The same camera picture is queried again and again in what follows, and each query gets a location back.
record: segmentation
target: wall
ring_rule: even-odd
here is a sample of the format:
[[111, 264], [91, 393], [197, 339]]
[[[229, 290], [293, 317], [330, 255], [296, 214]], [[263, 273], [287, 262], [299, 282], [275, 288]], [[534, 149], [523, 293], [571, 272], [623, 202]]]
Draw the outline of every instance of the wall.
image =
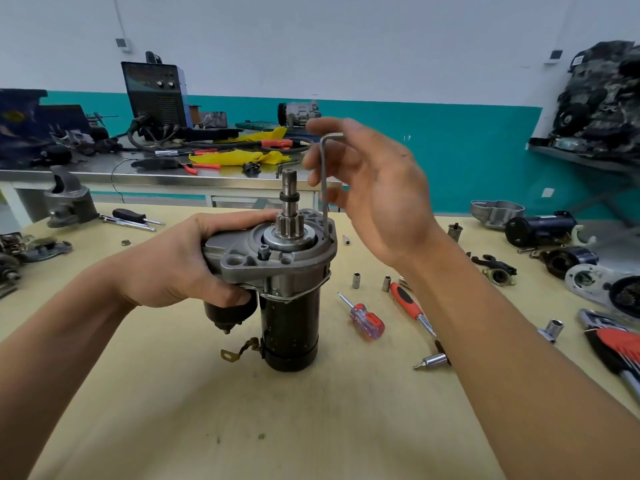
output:
[[[117, 1], [132, 55], [113, 42], [122, 36], [113, 0], [4, 0], [0, 36], [12, 42], [0, 48], [0, 87], [45, 88], [50, 103], [119, 114], [109, 128], [120, 131], [131, 112], [119, 62], [152, 50], [185, 70], [190, 101], [226, 111], [232, 123], [273, 120], [278, 102], [316, 98], [324, 114], [354, 117], [404, 141], [430, 177], [439, 212], [468, 212], [475, 198], [549, 212], [587, 197], [569, 165], [524, 145], [541, 110], [553, 112], [582, 40], [588, 47], [594, 37], [630, 37], [632, 7], [640, 5]], [[565, 49], [563, 60], [544, 66], [554, 48]], [[556, 192], [542, 199], [546, 187]]]

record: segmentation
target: forearm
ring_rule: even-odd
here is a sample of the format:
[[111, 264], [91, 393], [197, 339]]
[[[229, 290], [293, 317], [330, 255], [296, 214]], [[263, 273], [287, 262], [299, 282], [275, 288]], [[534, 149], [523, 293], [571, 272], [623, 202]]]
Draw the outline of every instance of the forearm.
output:
[[444, 233], [413, 262], [399, 271], [508, 478], [631, 478], [620, 459], [633, 457], [640, 422], [626, 408], [549, 345]]
[[0, 477], [26, 478], [69, 402], [133, 309], [104, 262], [0, 344]]

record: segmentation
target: wooden table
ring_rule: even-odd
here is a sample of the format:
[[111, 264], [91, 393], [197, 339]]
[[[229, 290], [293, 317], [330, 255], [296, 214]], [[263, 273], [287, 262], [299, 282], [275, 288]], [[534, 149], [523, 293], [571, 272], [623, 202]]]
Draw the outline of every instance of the wooden table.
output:
[[[127, 207], [169, 225], [202, 210]], [[98, 208], [108, 213], [114, 205]], [[348, 235], [351, 244], [340, 240], [332, 279], [323, 286], [319, 353], [311, 367], [276, 372], [251, 351], [236, 363], [220, 359], [220, 349], [235, 351], [260, 336], [258, 316], [224, 335], [197, 300], [139, 308], [78, 391], [31, 478], [504, 478], [455, 371], [412, 369], [436, 348], [420, 323], [381, 291], [384, 275], [397, 279], [397, 273], [373, 258], [345, 214], [331, 217], [338, 236]], [[518, 284], [503, 289], [505, 295], [536, 326], [563, 320], [557, 347], [640, 416], [582, 337], [575, 315], [594, 305], [566, 290], [539, 261], [516, 254], [504, 234], [473, 218], [438, 218], [443, 227], [454, 220], [465, 228], [465, 250], [518, 268]], [[0, 338], [82, 268], [121, 251], [121, 240], [137, 244], [154, 235], [100, 222], [56, 231], [39, 222], [24, 231], [55, 234], [75, 250], [23, 268], [21, 289], [0, 300]], [[356, 271], [358, 290], [351, 288]], [[384, 336], [364, 341], [337, 291], [378, 314]]]

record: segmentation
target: person's left hand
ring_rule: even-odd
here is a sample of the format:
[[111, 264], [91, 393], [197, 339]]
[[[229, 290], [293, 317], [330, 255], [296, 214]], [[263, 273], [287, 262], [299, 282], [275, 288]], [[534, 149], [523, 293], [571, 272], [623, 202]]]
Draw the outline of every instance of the person's left hand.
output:
[[215, 306], [243, 305], [249, 293], [215, 277], [202, 256], [202, 242], [225, 230], [275, 219], [277, 210], [196, 214], [162, 234], [105, 260], [122, 297], [133, 305], [169, 306], [197, 298]]

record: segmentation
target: yellow cloth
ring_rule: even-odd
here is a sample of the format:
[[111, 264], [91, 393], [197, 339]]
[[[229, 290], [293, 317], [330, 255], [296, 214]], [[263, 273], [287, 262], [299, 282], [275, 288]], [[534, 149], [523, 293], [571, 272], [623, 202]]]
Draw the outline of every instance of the yellow cloth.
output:
[[240, 135], [237, 138], [226, 139], [223, 141], [216, 141], [216, 143], [236, 143], [238, 141], [260, 141], [263, 139], [282, 139], [287, 129], [283, 126], [279, 126], [272, 131], [260, 131], [258, 133], [247, 133]]
[[269, 152], [266, 155], [262, 152], [247, 152], [246, 150], [233, 150], [222, 153], [205, 153], [204, 155], [189, 155], [189, 160], [194, 163], [208, 165], [236, 166], [248, 162], [260, 162], [268, 165], [291, 161], [291, 158], [284, 156], [280, 152]]

